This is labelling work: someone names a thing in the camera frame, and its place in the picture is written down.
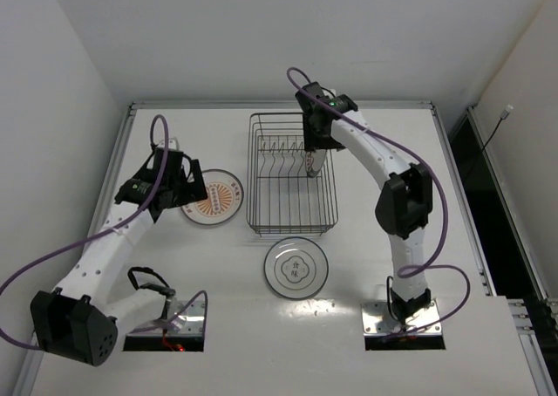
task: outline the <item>white tabletop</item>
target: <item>white tabletop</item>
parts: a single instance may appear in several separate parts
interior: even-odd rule
[[[226,169],[245,183],[248,117],[256,111],[138,110],[116,186],[149,154],[149,125],[157,113],[165,115],[180,148],[199,158],[203,169]],[[234,219],[214,228],[168,210],[128,265],[154,268],[181,298],[208,291],[204,352],[115,352],[98,368],[46,354],[33,394],[536,394],[506,300],[484,295],[431,111],[369,109],[364,116],[374,129],[421,154],[444,185],[450,230],[439,261],[459,265],[473,286],[466,308],[443,324],[446,350],[364,350],[359,305],[385,297],[391,255],[374,216],[378,187],[343,151],[334,153],[339,222],[315,239],[330,263],[316,299],[333,300],[335,307],[291,302],[269,291],[262,265],[274,240],[249,228],[246,203]],[[435,248],[440,228],[435,195],[426,254]],[[463,296],[456,273],[440,270],[426,277],[442,314]],[[112,294],[122,297],[130,290],[123,275]]]

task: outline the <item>dish rack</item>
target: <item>dish rack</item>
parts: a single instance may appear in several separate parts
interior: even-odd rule
[[[262,235],[321,235],[337,223],[331,151],[306,174],[301,113],[255,113],[248,136],[248,225]]]

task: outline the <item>black cable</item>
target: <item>black cable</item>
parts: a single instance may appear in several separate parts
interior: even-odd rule
[[[464,270],[462,270],[460,267],[456,267],[455,265],[450,265],[448,263],[442,263],[442,264],[439,264],[439,265],[431,265],[429,267],[429,270],[455,270],[455,271],[458,271],[463,276],[463,278],[465,279],[466,290],[465,290],[465,296],[463,297],[463,300],[461,300],[461,303],[459,303],[457,306],[455,306],[455,308],[453,308],[451,311],[448,311],[444,316],[441,316],[439,319],[434,320],[429,324],[423,324],[422,326],[413,327],[412,329],[406,329],[406,327],[405,327],[404,329],[402,329],[399,332],[393,332],[393,333],[390,333],[389,335],[386,335],[385,337],[382,338],[383,341],[388,340],[388,339],[393,339],[393,338],[402,338],[406,335],[409,335],[409,334],[412,334],[412,333],[415,333],[415,332],[419,332],[419,331],[422,331],[422,330],[426,330],[426,329],[430,328],[431,326],[434,326],[435,324],[441,324],[445,320],[447,320],[450,317],[452,317],[453,315],[455,315],[455,313],[457,313],[458,311],[463,309],[463,306],[465,306],[465,304],[467,303],[467,300],[469,300],[469,297],[471,296],[471,281],[469,280],[469,277],[467,276],[467,274],[465,273]]]
[[[485,149],[488,146],[488,143],[490,143],[490,140],[492,140],[492,137],[494,137],[494,135],[496,134],[496,132],[498,131],[498,127],[500,127],[500,124],[502,124],[502,121],[504,121],[504,119],[502,119],[500,117],[500,120],[498,121],[498,124],[496,125],[496,127],[494,128],[494,130],[492,131],[492,134],[490,134],[490,137],[488,138],[487,142],[484,144],[484,146],[480,149],[480,152],[477,154],[477,157],[475,158],[473,164],[471,165],[471,167],[469,168],[469,171],[466,173],[466,175],[463,177],[463,187],[465,186],[467,180],[469,179],[469,176],[471,176],[471,174],[473,173],[473,170],[475,169],[475,167],[477,166],[477,163],[479,163],[480,157],[482,156],[482,154],[485,152]]]
[[[330,91],[328,88],[324,88],[323,86],[322,86],[322,91],[328,92],[331,95],[332,98],[335,98],[335,96],[336,96],[335,93]]]
[[[159,281],[161,281],[165,287],[167,288],[171,288],[170,285],[168,285],[168,283],[165,281],[165,279],[163,277],[161,277],[159,274],[157,274],[155,271],[153,271],[151,268],[149,267],[132,267],[131,269],[128,270],[128,279],[130,280],[130,283],[132,283],[132,287],[137,290],[140,288],[140,285],[138,284],[138,280],[136,279],[136,276],[133,274],[134,272],[143,272],[144,274],[148,274],[150,276],[153,276],[155,278],[157,278]]]
[[[328,105],[326,102],[321,101],[320,99],[316,99],[309,92],[304,91],[304,89],[299,84],[297,84],[297,82],[292,78],[292,76],[291,76],[292,72],[296,72],[296,73],[302,75],[308,82],[310,82],[310,78],[308,77],[308,75],[306,75],[306,73],[304,73],[303,71],[301,71],[300,69],[298,69],[296,67],[290,67],[287,70],[287,78],[289,79],[289,82],[298,90],[298,92],[300,92],[302,95],[304,95],[310,101],[314,101],[316,104],[320,105],[320,107],[324,108],[329,113],[335,114],[339,119],[342,119],[343,121],[351,124],[352,126],[357,128],[358,130],[362,131],[363,133],[366,133],[366,134],[370,135],[371,137],[376,138],[378,140],[382,140],[382,141],[396,147],[397,149],[409,154],[415,160],[417,160],[418,162],[420,162],[422,165],[424,165],[426,167],[426,169],[428,170],[428,172],[430,173],[430,175],[432,177],[432,182],[434,183],[436,189],[439,192],[439,197],[440,197],[441,206],[442,206],[442,232],[441,232],[441,235],[440,235],[440,238],[439,238],[438,246],[434,250],[434,252],[432,253],[432,256],[424,264],[422,264],[422,265],[415,265],[415,264],[405,265],[403,267],[400,267],[398,269],[397,273],[394,273],[394,274],[397,274],[397,276],[400,277],[400,278],[411,278],[411,277],[414,277],[417,274],[419,274],[419,273],[421,273],[425,270],[436,270],[436,269],[457,270],[461,275],[464,276],[464,278],[466,280],[467,293],[464,296],[463,300],[457,305],[457,307],[455,309],[453,309],[452,311],[450,311],[449,313],[447,313],[446,315],[442,316],[439,319],[439,321],[441,322],[441,321],[446,320],[449,317],[455,315],[455,313],[460,311],[463,308],[463,306],[466,304],[466,301],[469,298],[470,285],[471,284],[470,284],[469,278],[466,276],[465,271],[463,271],[459,267],[456,267],[456,266],[450,265],[450,264],[432,265],[434,263],[434,261],[436,261],[436,259],[438,258],[438,256],[442,252],[442,249],[444,248],[444,245],[446,244],[447,232],[448,232],[448,229],[449,229],[449,223],[448,223],[448,218],[449,218],[448,213],[449,213],[449,211],[448,211],[446,193],[444,192],[444,189],[442,187],[441,181],[438,178],[438,176],[436,176],[436,174],[434,173],[434,171],[432,170],[430,165],[428,165],[428,163],[422,157],[420,157],[418,154],[413,152],[409,147],[406,147],[405,145],[402,145],[401,143],[399,143],[395,140],[392,140],[388,137],[385,137],[384,135],[382,135],[380,133],[372,132],[372,130],[370,130],[370,128],[366,128],[364,126],[361,126],[356,121],[348,118],[347,116],[345,116],[344,114],[342,114],[338,110],[336,110],[335,108]],[[421,330],[425,327],[429,327],[429,326],[431,326],[431,325],[428,324],[428,325],[422,326],[420,328],[415,328],[413,331],[419,331],[419,330]],[[394,337],[394,336],[402,336],[402,333],[403,333],[403,335],[405,335],[407,333],[407,331],[398,332],[397,334],[391,334],[386,338],[391,338],[391,337]]]
[[[391,282],[393,283],[393,277],[392,276],[387,276],[387,278],[385,279],[385,291],[387,293],[387,310],[390,312],[390,316],[393,320],[397,320],[399,322],[399,320],[393,315],[393,312],[391,311],[391,286],[390,286],[390,279]]]
[[[188,173],[186,174],[186,181],[190,179],[190,175],[192,174],[192,158],[190,158],[187,154],[182,153],[182,159],[188,161]]]

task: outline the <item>robotic arm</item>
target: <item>robotic arm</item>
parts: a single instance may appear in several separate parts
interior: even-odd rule
[[[346,95],[328,98],[313,82],[303,87],[313,98],[326,102],[348,119],[368,127],[357,105]],[[348,148],[381,189],[376,218],[388,234],[393,272],[406,265],[422,265],[423,238],[432,211],[432,178],[421,164],[410,163],[385,144],[328,112],[301,92],[296,99],[303,110],[307,152]],[[391,290],[393,316],[402,324],[431,302],[424,271],[410,278],[394,275]]]
[[[101,231],[113,233],[89,246],[53,292],[39,291],[31,302],[31,316],[39,347],[90,365],[110,356],[118,337],[154,319],[166,319],[174,290],[154,283],[140,286],[130,297],[109,304],[108,294],[140,238],[157,222],[163,210],[206,200],[200,163],[168,142],[167,164],[149,206],[120,229],[112,226],[133,215],[153,192],[162,167],[162,143],[139,171],[119,189]],[[183,161],[189,162],[189,174]]]

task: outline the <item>orange sun design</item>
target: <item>orange sun design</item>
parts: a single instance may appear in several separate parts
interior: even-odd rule
[[[225,184],[212,182],[206,186],[208,198],[204,201],[196,202],[196,207],[200,213],[207,217],[216,217],[226,213],[233,204],[233,192]],[[212,193],[215,192],[217,203],[212,202]]]

